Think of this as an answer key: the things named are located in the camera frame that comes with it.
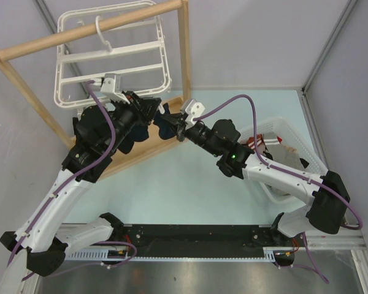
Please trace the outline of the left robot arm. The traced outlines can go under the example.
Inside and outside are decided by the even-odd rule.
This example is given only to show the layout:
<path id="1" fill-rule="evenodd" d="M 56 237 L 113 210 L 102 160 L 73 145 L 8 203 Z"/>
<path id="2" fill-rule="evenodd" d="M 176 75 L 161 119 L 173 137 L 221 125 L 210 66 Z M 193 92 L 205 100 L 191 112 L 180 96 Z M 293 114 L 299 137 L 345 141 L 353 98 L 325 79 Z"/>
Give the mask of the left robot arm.
<path id="1" fill-rule="evenodd" d="M 73 231 L 58 233 L 63 220 L 81 196 L 101 177 L 116 151 L 130 152 L 134 142 L 148 138 L 148 127 L 158 114 L 161 99 L 139 97 L 132 91 L 111 100 L 108 111 L 97 97 L 73 119 L 75 145 L 62 163 L 52 188 L 32 216 L 16 231 L 4 232 L 0 242 L 10 251 L 11 266 L 24 254 L 27 270 L 53 274 L 64 259 L 90 245 L 119 247 L 119 256 L 133 258 L 137 249 L 123 236 L 123 223 L 111 213 Z"/>

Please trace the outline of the dark blue sock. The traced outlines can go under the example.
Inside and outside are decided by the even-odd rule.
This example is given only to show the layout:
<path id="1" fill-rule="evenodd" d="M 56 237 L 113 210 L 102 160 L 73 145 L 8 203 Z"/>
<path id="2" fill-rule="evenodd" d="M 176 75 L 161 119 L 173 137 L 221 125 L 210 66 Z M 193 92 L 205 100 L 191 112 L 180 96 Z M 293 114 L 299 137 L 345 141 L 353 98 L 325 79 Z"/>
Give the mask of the dark blue sock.
<path id="1" fill-rule="evenodd" d="M 143 142 L 149 138 L 148 126 L 135 125 L 130 135 L 134 142 Z"/>
<path id="2" fill-rule="evenodd" d="M 162 114 L 158 110 L 153 118 L 153 124 L 156 125 L 159 129 L 158 135 L 160 139 L 162 140 L 168 140 L 175 137 L 175 134 L 169 127 L 169 124 L 166 120 L 164 120 L 162 117 Z"/>

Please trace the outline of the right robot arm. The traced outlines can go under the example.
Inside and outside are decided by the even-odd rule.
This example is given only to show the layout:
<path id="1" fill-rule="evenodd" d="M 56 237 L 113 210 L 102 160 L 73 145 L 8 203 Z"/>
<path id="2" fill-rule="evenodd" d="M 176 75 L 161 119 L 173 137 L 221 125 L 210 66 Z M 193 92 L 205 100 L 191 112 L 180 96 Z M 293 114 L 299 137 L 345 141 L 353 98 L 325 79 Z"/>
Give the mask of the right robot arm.
<path id="1" fill-rule="evenodd" d="M 313 228 L 330 235 L 339 232 L 350 197 L 338 173 L 318 175 L 260 159 L 254 150 L 239 143 L 240 133 L 230 119 L 220 119 L 212 128 L 202 121 L 189 127 L 186 115 L 180 113 L 165 114 L 162 119 L 179 141 L 187 139 L 218 157 L 217 166 L 225 176 L 276 187 L 304 203 L 276 217 L 270 231 L 276 245 L 284 246 L 297 234 Z"/>

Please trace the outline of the white plastic clip hanger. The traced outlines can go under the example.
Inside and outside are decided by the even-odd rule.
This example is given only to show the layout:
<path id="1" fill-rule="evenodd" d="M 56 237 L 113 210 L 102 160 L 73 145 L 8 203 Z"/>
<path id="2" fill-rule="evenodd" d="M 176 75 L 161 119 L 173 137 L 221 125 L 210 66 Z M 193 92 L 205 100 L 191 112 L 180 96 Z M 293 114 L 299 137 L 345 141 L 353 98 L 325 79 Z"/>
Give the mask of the white plastic clip hanger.
<path id="1" fill-rule="evenodd" d="M 63 109 L 88 107 L 93 100 L 70 91 L 105 74 L 117 74 L 120 90 L 158 96 L 171 88 L 171 75 L 160 16 L 110 29 L 57 47 L 55 104 Z"/>

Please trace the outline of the black sock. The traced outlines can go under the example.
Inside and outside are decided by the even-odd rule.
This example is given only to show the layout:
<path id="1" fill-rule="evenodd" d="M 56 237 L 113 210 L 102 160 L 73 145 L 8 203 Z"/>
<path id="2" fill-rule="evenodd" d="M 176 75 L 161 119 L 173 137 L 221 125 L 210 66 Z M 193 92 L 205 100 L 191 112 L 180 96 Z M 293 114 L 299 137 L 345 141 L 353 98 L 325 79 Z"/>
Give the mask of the black sock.
<path id="1" fill-rule="evenodd" d="M 117 150 L 123 154 L 129 154 L 134 146 L 134 140 L 129 137 L 125 137 L 118 145 Z"/>

